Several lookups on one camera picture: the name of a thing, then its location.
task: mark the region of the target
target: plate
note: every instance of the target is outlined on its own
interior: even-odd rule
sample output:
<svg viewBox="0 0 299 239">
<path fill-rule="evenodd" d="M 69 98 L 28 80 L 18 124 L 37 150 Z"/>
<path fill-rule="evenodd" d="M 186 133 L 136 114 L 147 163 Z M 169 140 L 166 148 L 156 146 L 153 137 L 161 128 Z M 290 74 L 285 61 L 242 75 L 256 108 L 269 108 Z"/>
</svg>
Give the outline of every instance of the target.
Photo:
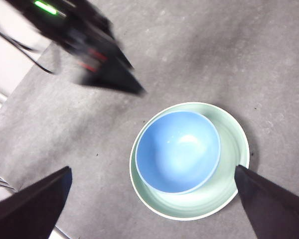
<svg viewBox="0 0 299 239">
<path fill-rule="evenodd" d="M 220 161 L 212 177 L 195 191 L 180 195 L 148 187 L 140 178 L 135 164 L 136 144 L 144 129 L 160 115 L 175 111 L 192 111 L 204 115 L 216 127 L 221 141 Z M 239 123 L 217 106 L 188 102 L 161 111 L 145 124 L 132 147 L 130 177 L 137 196 L 154 213 L 172 220 L 190 221 L 218 212 L 236 196 L 238 190 L 234 173 L 238 164 L 249 167 L 249 146 Z"/>
</svg>

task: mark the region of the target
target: black cable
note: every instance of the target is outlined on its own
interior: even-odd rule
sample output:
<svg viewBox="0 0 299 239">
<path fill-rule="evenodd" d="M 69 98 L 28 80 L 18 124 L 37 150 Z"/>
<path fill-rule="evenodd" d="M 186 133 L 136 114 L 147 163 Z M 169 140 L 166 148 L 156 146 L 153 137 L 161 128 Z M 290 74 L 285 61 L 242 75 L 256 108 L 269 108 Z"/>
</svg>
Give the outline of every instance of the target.
<svg viewBox="0 0 299 239">
<path fill-rule="evenodd" d="M 29 47 L 27 47 L 27 46 L 25 46 L 25 45 L 23 45 L 23 44 L 21 44 L 21 43 L 15 41 L 15 40 L 11 39 L 11 38 L 8 37 L 8 36 L 5 36 L 5 35 L 2 34 L 1 32 L 0 32 L 0 36 L 1 36 L 4 40 L 6 40 L 7 42 L 9 42 L 11 45 L 13 45 L 16 49 L 18 49 L 23 55 L 25 55 L 30 61 L 32 61 L 35 65 L 37 65 L 41 70 L 43 70 L 43 71 L 45 71 L 45 72 L 47 72 L 47 73 L 49 73 L 49 74 L 52 74 L 52 75 L 55 75 L 55 74 L 56 74 L 56 73 L 54 73 L 54 72 L 52 72 L 52 71 L 46 69 L 46 68 L 43 67 L 42 65 L 40 65 L 36 60 L 34 60 L 31 56 L 29 56 L 26 52 L 24 52 L 24 51 L 21 49 L 21 47 L 22 47 L 22 48 L 24 48 L 24 49 L 27 49 L 27 48 L 28 48 L 29 50 L 32 50 L 31 48 L 29 48 Z"/>
</svg>

